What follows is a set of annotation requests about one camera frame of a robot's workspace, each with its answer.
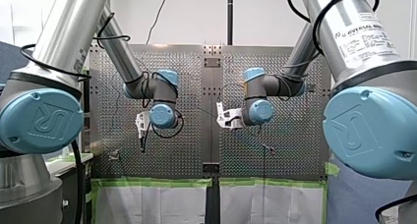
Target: metal pole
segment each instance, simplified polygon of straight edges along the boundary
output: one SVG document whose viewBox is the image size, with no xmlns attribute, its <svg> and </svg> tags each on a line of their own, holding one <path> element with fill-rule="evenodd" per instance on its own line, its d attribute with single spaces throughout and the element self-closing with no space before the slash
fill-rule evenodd
<svg viewBox="0 0 417 224">
<path fill-rule="evenodd" d="M 233 45 L 233 0 L 227 0 L 227 45 Z"/>
</svg>

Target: white wall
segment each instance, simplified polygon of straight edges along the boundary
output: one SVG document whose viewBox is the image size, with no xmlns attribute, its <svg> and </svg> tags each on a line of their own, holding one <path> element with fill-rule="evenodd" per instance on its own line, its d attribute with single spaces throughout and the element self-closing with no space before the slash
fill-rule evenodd
<svg viewBox="0 0 417 224">
<path fill-rule="evenodd" d="M 0 0 L 0 41 L 36 43 L 55 0 Z"/>
<path fill-rule="evenodd" d="M 111 0 L 116 18 L 124 32 L 132 36 L 132 43 L 146 42 L 161 1 Z M 398 52 L 404 57 L 412 56 L 411 32 L 416 29 L 411 27 L 413 1 L 416 0 L 382 0 L 378 11 Z M 234 44 L 295 44 L 303 22 L 291 12 L 286 0 L 234 2 Z M 227 0 L 167 0 L 150 43 L 226 42 L 226 3 Z M 294 0 L 294 3 L 303 10 L 300 0 Z"/>
<path fill-rule="evenodd" d="M 131 43 L 145 43 L 162 0 L 111 0 Z M 0 0 L 0 41 L 33 43 L 54 0 Z M 286 0 L 234 0 L 234 44 L 292 46 L 303 21 Z M 417 58 L 417 0 L 381 0 L 378 11 L 399 53 Z M 150 43 L 226 42 L 227 0 L 167 0 Z M 304 11 L 301 0 L 294 0 Z"/>
</svg>

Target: metal frame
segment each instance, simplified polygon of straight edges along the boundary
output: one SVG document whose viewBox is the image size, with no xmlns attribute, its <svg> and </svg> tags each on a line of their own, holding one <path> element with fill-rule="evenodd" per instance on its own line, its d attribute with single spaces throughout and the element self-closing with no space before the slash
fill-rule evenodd
<svg viewBox="0 0 417 224">
<path fill-rule="evenodd" d="M 222 170 L 221 156 L 220 156 L 220 128 L 216 123 L 216 100 L 218 97 L 218 92 L 223 86 L 223 72 L 224 72 L 224 56 L 228 53 L 239 53 L 239 54 L 260 54 L 260 55 L 285 55 L 289 57 L 291 53 L 291 48 L 289 47 L 246 47 L 246 46 L 219 46 L 219 45 L 132 45 L 131 46 L 135 53 L 187 53 L 192 52 L 199 55 L 201 59 L 201 78 L 200 85 L 195 90 L 199 90 L 200 95 L 200 120 L 201 120 L 201 131 L 200 131 L 200 156 L 201 156 L 201 166 L 198 168 L 200 171 L 195 172 L 191 176 L 184 176 L 181 172 L 171 173 L 171 171 L 166 171 L 166 174 L 139 174 L 141 176 L 153 176 L 153 177 L 163 177 L 163 178 L 201 178 L 201 177 L 219 177 L 224 176 L 217 170 Z M 90 50 L 90 72 L 93 76 L 90 82 L 90 103 L 91 103 L 91 150 L 96 153 L 96 159 L 98 162 L 95 162 L 96 166 L 100 165 L 100 161 L 113 160 L 109 161 L 110 163 L 115 163 L 115 166 L 120 163 L 120 147 L 114 147 L 111 151 L 106 151 L 103 153 L 103 150 L 100 149 L 97 152 L 97 148 L 103 148 L 102 139 L 99 134 L 98 127 L 98 118 L 99 118 L 99 93 L 101 90 L 107 90 L 106 88 L 100 88 L 99 84 L 99 56 L 103 54 L 104 51 L 94 46 Z M 321 60 L 321 66 L 326 65 L 326 61 Z M 328 68 L 323 68 L 322 70 L 322 85 L 323 88 L 317 88 L 322 95 L 321 100 L 321 109 L 323 110 L 328 102 L 328 94 L 330 91 L 330 73 Z M 328 160 L 328 146 L 326 140 L 324 139 L 323 133 L 320 135 L 321 144 L 320 144 L 320 165 L 321 171 L 318 174 L 306 174 L 306 175 L 277 175 L 269 176 L 275 178 L 285 178 L 293 180 L 311 180 L 318 181 L 325 179 L 326 169 L 325 162 Z M 95 177 L 101 177 L 99 173 L 93 173 Z M 132 176 L 135 174 L 124 174 L 125 176 Z"/>
</svg>

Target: robot logo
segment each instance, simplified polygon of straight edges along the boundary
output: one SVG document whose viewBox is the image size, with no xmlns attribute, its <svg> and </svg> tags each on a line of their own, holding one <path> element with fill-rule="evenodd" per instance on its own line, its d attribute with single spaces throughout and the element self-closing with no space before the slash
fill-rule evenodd
<svg viewBox="0 0 417 224">
<path fill-rule="evenodd" d="M 73 118 L 73 112 L 49 103 L 41 103 L 36 110 L 29 134 L 61 140 Z"/>
<path fill-rule="evenodd" d="M 331 120 L 331 127 L 347 156 L 367 152 L 377 146 L 365 116 L 357 105 Z"/>
</svg>

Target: label sticker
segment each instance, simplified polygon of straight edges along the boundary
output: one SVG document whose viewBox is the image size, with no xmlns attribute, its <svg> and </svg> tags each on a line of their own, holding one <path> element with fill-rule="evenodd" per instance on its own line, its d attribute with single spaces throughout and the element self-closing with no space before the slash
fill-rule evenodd
<svg viewBox="0 0 417 224">
<path fill-rule="evenodd" d="M 379 21 L 375 13 L 359 13 L 361 21 Z"/>
<path fill-rule="evenodd" d="M 364 60 L 373 56 L 398 55 L 392 41 L 378 21 L 361 22 L 346 27 L 334 35 L 334 40 L 344 63 L 349 68 L 357 68 L 363 64 Z"/>
<path fill-rule="evenodd" d="M 78 54 L 78 58 L 76 59 L 76 63 L 74 65 L 74 70 L 77 73 L 80 73 L 83 70 L 84 62 L 86 62 L 87 52 L 84 49 L 80 49 Z"/>
</svg>

